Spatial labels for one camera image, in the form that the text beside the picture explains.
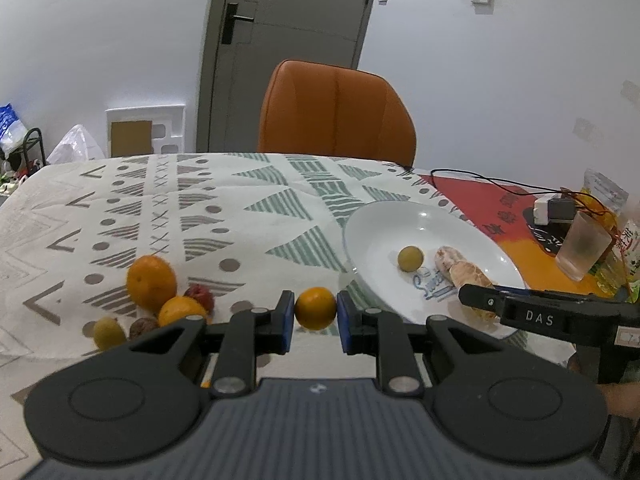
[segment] red fruit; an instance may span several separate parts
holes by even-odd
[[[207,312],[211,312],[213,310],[213,294],[206,286],[200,285],[199,283],[194,283],[193,285],[189,286],[184,295],[196,300]]]

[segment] blue plastic bag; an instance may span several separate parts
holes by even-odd
[[[0,107],[0,148],[7,157],[19,148],[27,135],[27,128],[20,122],[11,104]]]

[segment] gray ribbed surface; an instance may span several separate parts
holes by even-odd
[[[322,388],[323,393],[313,393]],[[170,416],[170,413],[158,416]],[[217,402],[188,441],[144,463],[105,470],[46,461],[30,480],[600,480],[587,459],[520,469],[476,458],[440,435],[413,400],[369,379],[266,379]]]

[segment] gray door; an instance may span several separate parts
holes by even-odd
[[[256,150],[262,98],[284,59],[355,67],[369,11],[370,0],[225,0],[215,45],[208,150]]]

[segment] white wall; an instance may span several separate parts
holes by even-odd
[[[374,3],[360,68],[405,102],[420,168],[580,186],[591,166],[640,191],[640,95],[621,96],[640,86],[640,0]]]
[[[50,150],[76,123],[106,149],[107,108],[186,104],[194,148],[209,0],[0,0],[0,105]]]

